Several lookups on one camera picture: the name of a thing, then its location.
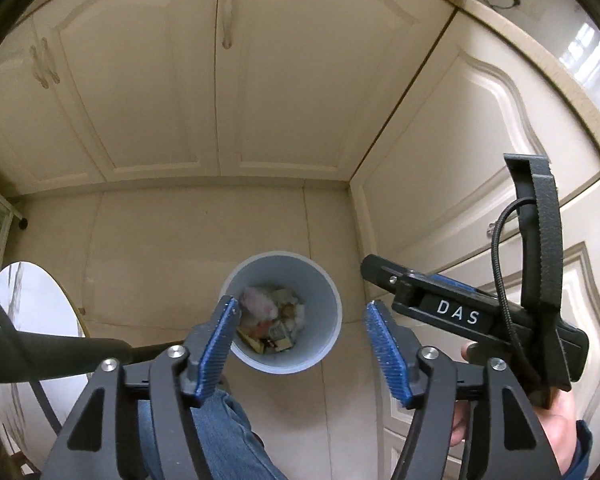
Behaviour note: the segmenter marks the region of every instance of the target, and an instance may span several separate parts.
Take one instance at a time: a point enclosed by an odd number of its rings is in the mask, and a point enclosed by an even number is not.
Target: floor
[[[273,187],[145,189],[23,202],[5,265],[45,268],[84,309],[91,336],[140,346],[184,338],[207,319],[231,270],[288,250],[312,258],[342,298],[330,354],[291,376],[230,356],[224,373],[273,462],[289,480],[378,477],[374,361],[349,196]]]

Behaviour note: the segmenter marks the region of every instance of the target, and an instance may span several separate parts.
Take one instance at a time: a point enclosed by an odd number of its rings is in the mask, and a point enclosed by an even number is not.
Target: kitchen cabinet
[[[216,0],[51,0],[32,20],[107,181],[218,174]]]
[[[564,247],[562,317],[583,329],[590,344],[582,378],[574,383],[573,390],[577,416],[587,421],[595,435],[589,464],[591,473],[600,463],[600,180],[563,206],[560,215]],[[507,297],[518,302],[522,286],[522,242],[519,234],[501,243],[500,263]],[[489,251],[448,269],[444,274],[483,290],[494,291]],[[401,324],[415,332],[423,345],[436,346],[452,359],[461,360],[460,348],[466,340],[416,320],[397,317]],[[385,428],[401,435],[408,433],[411,413],[391,398],[385,384],[382,385],[382,413]],[[391,445],[392,441],[385,441],[386,447]],[[461,447],[453,448],[450,462],[461,456]]]
[[[221,174],[349,180],[448,21],[443,0],[219,0]]]
[[[351,180],[363,251],[432,272],[485,250],[490,224],[515,199],[503,153],[547,155],[562,204],[600,177],[558,92],[458,13]],[[517,221],[507,225],[503,238]]]
[[[0,46],[0,174],[11,194],[103,181],[58,102],[30,19]]]

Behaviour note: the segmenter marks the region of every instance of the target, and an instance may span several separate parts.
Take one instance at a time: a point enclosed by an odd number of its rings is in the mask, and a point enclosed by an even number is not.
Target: trash can
[[[290,288],[304,303],[306,325],[289,350],[257,354],[236,335],[231,350],[249,366],[270,374],[293,374],[320,362],[333,347],[342,324],[342,304],[324,269],[300,254],[272,251],[243,261],[224,282],[220,296],[239,298],[248,286]]]

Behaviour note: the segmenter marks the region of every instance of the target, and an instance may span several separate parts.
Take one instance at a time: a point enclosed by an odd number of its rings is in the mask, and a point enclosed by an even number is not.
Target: hand
[[[466,357],[468,344],[462,347],[461,354],[463,359]],[[555,459],[560,467],[560,474],[565,474],[573,460],[573,454],[576,450],[578,437],[576,436],[576,403],[573,396],[573,390],[564,392],[557,388],[552,388],[551,407],[544,408],[533,407],[544,433],[554,450]],[[456,402],[454,410],[454,428],[451,433],[451,446],[460,444],[466,434],[466,424],[468,415],[468,403],[464,400]]]

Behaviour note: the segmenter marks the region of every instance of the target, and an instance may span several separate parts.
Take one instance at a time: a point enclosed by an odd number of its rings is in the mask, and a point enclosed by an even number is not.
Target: leg
[[[202,408],[191,412],[214,480],[286,480],[251,432],[241,405],[228,393],[216,390]],[[138,402],[138,415],[145,465],[154,480],[162,480],[147,400]]]

